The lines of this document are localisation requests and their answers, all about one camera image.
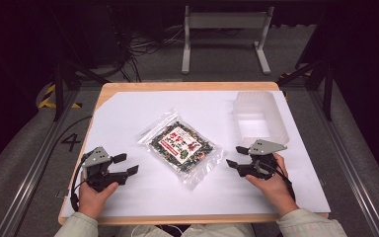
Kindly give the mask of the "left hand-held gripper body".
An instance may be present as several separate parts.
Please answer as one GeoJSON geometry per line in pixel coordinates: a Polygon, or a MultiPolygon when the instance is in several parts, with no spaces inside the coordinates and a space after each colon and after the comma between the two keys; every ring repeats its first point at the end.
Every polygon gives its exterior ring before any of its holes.
{"type": "Polygon", "coordinates": [[[109,171],[109,166],[113,163],[112,157],[102,146],[85,154],[82,165],[85,172],[84,179],[97,192],[103,191],[113,182],[124,185],[127,180],[122,175],[124,172],[111,173],[109,171]]]}

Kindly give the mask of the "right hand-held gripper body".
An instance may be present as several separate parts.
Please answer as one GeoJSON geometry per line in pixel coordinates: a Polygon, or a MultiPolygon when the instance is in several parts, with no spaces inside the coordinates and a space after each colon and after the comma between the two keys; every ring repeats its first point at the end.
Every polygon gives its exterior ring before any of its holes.
{"type": "Polygon", "coordinates": [[[252,162],[248,165],[243,165],[245,175],[252,175],[262,180],[270,179],[276,173],[277,168],[274,153],[286,148],[287,146],[284,144],[257,139],[249,147],[249,156],[252,162]]]}

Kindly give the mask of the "translucent plastic container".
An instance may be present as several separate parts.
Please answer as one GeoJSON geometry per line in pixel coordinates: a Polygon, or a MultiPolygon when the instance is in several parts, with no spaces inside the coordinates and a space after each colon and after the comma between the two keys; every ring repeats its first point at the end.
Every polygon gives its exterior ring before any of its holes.
{"type": "Polygon", "coordinates": [[[286,145],[289,135],[271,91],[239,92],[233,103],[233,114],[243,145],[263,139],[286,145]]]}

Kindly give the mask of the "clear packet of dried seaweed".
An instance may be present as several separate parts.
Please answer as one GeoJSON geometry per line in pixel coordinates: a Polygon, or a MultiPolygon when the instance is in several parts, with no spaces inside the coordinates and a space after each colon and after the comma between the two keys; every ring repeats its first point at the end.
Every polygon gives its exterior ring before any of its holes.
{"type": "Polygon", "coordinates": [[[194,190],[227,154],[220,145],[183,120],[174,109],[146,127],[137,143],[169,166],[190,190],[194,190]]]}

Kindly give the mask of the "person's left hand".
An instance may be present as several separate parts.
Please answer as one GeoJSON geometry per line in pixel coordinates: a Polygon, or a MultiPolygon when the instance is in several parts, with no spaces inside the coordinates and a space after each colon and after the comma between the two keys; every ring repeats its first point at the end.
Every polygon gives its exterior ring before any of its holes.
{"type": "Polygon", "coordinates": [[[108,198],[118,188],[118,183],[113,182],[106,187],[102,192],[98,193],[91,188],[87,183],[81,185],[79,189],[79,205],[78,211],[97,219],[102,213],[108,198]]]}

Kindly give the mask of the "person's right hand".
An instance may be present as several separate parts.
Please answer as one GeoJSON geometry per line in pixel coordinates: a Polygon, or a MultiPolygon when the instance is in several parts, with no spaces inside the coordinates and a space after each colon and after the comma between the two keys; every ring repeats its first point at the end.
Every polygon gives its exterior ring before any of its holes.
{"type": "Polygon", "coordinates": [[[276,174],[268,180],[261,180],[252,175],[247,175],[246,180],[264,194],[267,200],[275,206],[279,216],[282,217],[285,214],[298,209],[299,206],[291,196],[289,189],[283,180],[283,178],[288,177],[283,157],[277,153],[274,153],[273,156],[277,163],[277,170],[282,176],[276,174]]]}

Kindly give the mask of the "white paper sheet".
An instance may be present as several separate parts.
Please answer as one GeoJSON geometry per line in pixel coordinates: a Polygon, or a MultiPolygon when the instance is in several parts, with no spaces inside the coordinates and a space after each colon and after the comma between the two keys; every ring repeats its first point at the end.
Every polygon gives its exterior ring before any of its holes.
{"type": "MultiPolygon", "coordinates": [[[[271,91],[289,135],[282,151],[297,203],[327,213],[329,204],[299,135],[283,94],[271,91]]],[[[111,165],[113,172],[139,166],[136,175],[108,200],[105,217],[168,217],[273,214],[264,195],[226,159],[240,164],[249,157],[236,151],[243,145],[233,114],[237,91],[118,92],[95,112],[84,149],[104,147],[109,154],[125,152],[126,161],[111,165]],[[226,152],[223,160],[190,190],[161,160],[137,143],[140,134],[165,112],[177,110],[183,120],[226,152]]]]}

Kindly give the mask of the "person's torso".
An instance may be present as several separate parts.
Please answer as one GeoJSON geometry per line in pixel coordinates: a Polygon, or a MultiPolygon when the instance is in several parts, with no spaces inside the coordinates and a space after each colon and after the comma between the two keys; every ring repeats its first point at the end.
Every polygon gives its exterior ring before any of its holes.
{"type": "Polygon", "coordinates": [[[121,227],[116,237],[256,237],[251,224],[136,225],[121,227]]]}

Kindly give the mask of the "yellow black hazard tape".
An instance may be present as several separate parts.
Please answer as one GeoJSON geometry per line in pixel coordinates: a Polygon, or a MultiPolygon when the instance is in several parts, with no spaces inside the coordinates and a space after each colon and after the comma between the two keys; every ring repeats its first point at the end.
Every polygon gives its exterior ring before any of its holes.
{"type": "Polygon", "coordinates": [[[56,103],[52,101],[52,96],[55,93],[55,84],[51,83],[48,85],[47,89],[44,92],[44,95],[40,102],[38,103],[38,107],[41,108],[50,108],[50,109],[55,109],[56,108],[56,103]]]}

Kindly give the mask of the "black tripod stand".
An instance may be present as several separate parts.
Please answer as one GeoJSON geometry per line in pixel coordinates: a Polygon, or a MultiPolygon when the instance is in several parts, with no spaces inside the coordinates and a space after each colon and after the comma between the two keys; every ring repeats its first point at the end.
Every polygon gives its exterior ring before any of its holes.
{"type": "Polygon", "coordinates": [[[56,112],[54,121],[58,121],[65,108],[66,103],[64,99],[64,86],[67,86],[69,91],[78,91],[81,87],[79,76],[76,72],[79,71],[86,77],[93,81],[96,81],[102,85],[108,83],[108,80],[100,75],[92,72],[89,69],[82,67],[81,65],[74,63],[66,59],[59,59],[54,66],[54,84],[55,84],[55,104],[56,112]]]}
{"type": "Polygon", "coordinates": [[[278,77],[276,84],[281,87],[301,76],[310,74],[304,86],[308,91],[316,91],[324,84],[323,112],[327,120],[332,120],[332,93],[333,93],[333,68],[329,60],[318,60],[308,63],[292,73],[283,73],[278,77]]]}

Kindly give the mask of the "white metal stand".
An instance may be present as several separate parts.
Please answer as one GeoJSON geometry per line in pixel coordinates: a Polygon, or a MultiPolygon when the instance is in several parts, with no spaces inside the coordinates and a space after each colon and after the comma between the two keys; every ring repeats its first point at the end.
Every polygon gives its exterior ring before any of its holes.
{"type": "Polygon", "coordinates": [[[192,12],[185,8],[185,45],[183,50],[182,73],[190,73],[190,30],[197,29],[256,29],[261,32],[260,38],[253,43],[257,58],[264,75],[270,74],[270,67],[265,57],[264,46],[268,29],[273,16],[273,7],[259,12],[192,12]]]}

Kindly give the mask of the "aluminium floor rail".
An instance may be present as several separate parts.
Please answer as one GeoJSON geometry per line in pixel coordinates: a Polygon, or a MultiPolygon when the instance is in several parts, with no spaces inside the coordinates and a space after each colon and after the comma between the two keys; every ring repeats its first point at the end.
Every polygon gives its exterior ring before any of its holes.
{"type": "Polygon", "coordinates": [[[309,93],[309,97],[311,98],[311,101],[319,114],[320,120],[323,122],[323,125],[331,138],[331,142],[337,151],[341,168],[373,236],[379,237],[379,213],[376,210],[367,189],[358,176],[358,173],[352,164],[349,154],[347,153],[334,124],[327,119],[323,110],[323,101],[320,99],[319,94],[315,91],[311,91],[309,93]]]}
{"type": "Polygon", "coordinates": [[[0,223],[0,237],[15,237],[17,235],[20,224],[22,223],[38,188],[39,181],[44,174],[49,158],[60,139],[61,128],[65,123],[70,107],[75,102],[77,95],[78,91],[70,91],[66,93],[66,98],[63,104],[64,109],[60,113],[58,119],[51,124],[33,164],[28,170],[26,177],[22,180],[10,207],[0,223]]]}

